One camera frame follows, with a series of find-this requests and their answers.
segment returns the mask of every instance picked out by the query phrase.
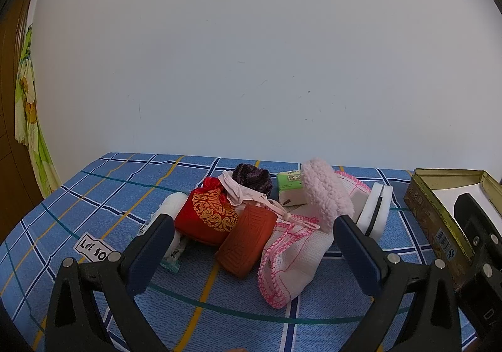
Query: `gold embroidery pattern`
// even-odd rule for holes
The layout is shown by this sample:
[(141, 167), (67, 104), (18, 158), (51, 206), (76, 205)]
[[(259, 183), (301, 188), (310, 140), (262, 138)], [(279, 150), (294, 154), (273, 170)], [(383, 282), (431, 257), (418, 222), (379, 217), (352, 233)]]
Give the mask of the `gold embroidery pattern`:
[(194, 193), (193, 209), (200, 219), (216, 231), (231, 231), (237, 223), (237, 214), (229, 203), (220, 203), (221, 189), (206, 193)]

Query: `brown soap bar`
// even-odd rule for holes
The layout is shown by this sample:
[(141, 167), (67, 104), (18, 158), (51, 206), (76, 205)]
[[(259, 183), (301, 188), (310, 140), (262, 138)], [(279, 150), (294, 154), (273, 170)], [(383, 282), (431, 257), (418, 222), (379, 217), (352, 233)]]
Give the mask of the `brown soap bar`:
[(245, 278), (260, 258), (276, 221), (272, 211), (247, 205), (216, 252), (218, 262), (238, 278)]

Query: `curtain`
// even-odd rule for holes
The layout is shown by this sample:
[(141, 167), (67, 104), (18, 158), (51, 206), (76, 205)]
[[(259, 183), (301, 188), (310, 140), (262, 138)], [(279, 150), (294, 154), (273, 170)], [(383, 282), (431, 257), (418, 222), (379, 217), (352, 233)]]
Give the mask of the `curtain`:
[(35, 179), (43, 197), (61, 186), (52, 164), (37, 118), (35, 77), (31, 60), (32, 27), (28, 27), (16, 77), (16, 105), (14, 108), (14, 137), (28, 147)]

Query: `blue plaid tablecloth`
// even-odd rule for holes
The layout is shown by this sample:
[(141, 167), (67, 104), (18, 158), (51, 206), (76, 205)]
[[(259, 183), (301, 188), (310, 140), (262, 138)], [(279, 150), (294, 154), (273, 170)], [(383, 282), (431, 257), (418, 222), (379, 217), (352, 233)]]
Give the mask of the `blue plaid tablecloth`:
[[(125, 154), (112, 152), (92, 162), (33, 209), (0, 246), (0, 296), (27, 342), (44, 350), (47, 307), (57, 271), (68, 256), (79, 259), (73, 246), (89, 232), (123, 251), (165, 197), (187, 194), (206, 176), (233, 170), (241, 162), (275, 175), (299, 169), (292, 162), (238, 160), (204, 156)], [(405, 209), (403, 195), (409, 171), (333, 166), (358, 177), (393, 186), (391, 209)], [(435, 256), (411, 212), (391, 210), (379, 242), (410, 262), (431, 263)], [(238, 280), (219, 269), (214, 248), (194, 243), (183, 253), (178, 273), (158, 267), (136, 303), (160, 339), (176, 352), (312, 352), (339, 350), (370, 306), (336, 243), (325, 254), (315, 278), (301, 295), (282, 309), (269, 306), (258, 290), (257, 269)], [(109, 335), (119, 350), (128, 350), (104, 296), (96, 301)], [(402, 306), (410, 303), (405, 297)], [(388, 349), (405, 318), (396, 316), (383, 342)], [(328, 319), (337, 323), (287, 322), (284, 318)], [(474, 330), (461, 314), (463, 345)]]

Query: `silver screw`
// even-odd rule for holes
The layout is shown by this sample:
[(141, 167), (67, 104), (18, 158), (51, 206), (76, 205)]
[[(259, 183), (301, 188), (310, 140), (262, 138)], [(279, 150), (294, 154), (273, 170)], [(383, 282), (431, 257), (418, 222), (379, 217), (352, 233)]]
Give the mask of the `silver screw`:
[(484, 275), (486, 275), (488, 278), (491, 277), (491, 274), (493, 273), (493, 271), (491, 270), (490, 264), (486, 263), (483, 265), (483, 272), (484, 272)]
[(389, 260), (392, 264), (397, 264), (401, 261), (401, 257), (399, 257), (397, 254), (390, 253), (387, 256), (387, 260)]
[(120, 260), (120, 253), (119, 252), (111, 252), (108, 255), (108, 260), (111, 261), (112, 263), (117, 262)]
[(436, 258), (436, 259), (434, 260), (434, 264), (435, 264), (435, 266), (436, 266), (436, 267), (438, 267), (439, 269), (443, 269), (443, 268), (445, 268), (445, 267), (446, 267), (446, 264), (445, 264), (445, 263), (444, 263), (444, 261), (443, 261), (442, 259), (440, 259), (440, 258)]
[(63, 267), (69, 267), (73, 264), (73, 259), (71, 257), (67, 257), (63, 260)]

